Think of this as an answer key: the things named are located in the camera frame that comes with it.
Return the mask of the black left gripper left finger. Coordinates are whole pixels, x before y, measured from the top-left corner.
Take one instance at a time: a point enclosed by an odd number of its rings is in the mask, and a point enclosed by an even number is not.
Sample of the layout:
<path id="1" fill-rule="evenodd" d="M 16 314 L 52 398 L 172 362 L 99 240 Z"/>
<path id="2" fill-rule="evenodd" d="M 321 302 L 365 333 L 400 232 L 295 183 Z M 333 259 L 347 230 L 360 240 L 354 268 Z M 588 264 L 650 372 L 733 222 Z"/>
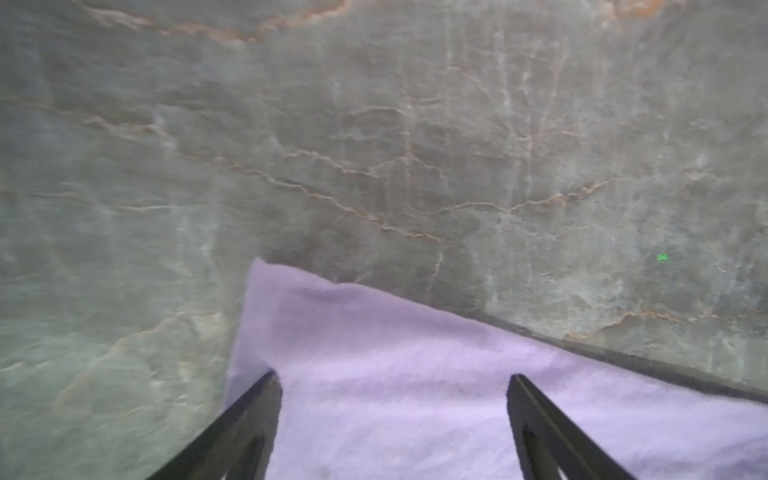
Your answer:
<path id="1" fill-rule="evenodd" d="M 280 397 L 275 374 L 266 373 L 148 479 L 263 479 Z"/>

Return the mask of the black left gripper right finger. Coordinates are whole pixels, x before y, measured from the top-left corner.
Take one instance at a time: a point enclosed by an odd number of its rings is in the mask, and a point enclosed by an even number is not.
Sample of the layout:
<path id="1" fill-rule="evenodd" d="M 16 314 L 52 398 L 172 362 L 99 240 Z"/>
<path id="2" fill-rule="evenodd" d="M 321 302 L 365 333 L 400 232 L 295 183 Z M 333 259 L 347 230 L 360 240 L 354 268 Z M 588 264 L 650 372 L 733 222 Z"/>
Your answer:
<path id="1" fill-rule="evenodd" d="M 633 478 L 521 374 L 510 378 L 507 413 L 525 479 Z"/>

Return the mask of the purple t-shirt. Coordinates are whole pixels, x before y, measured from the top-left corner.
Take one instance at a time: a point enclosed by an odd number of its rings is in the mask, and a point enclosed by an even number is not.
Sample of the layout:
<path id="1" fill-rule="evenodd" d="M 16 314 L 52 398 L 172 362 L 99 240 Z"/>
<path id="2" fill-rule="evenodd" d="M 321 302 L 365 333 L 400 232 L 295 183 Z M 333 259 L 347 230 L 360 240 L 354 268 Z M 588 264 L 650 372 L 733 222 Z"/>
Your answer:
<path id="1" fill-rule="evenodd" d="M 255 261 L 226 399 L 282 390 L 269 479 L 518 479 L 506 409 L 528 377 L 639 479 L 763 479 L 767 408 L 355 284 Z"/>

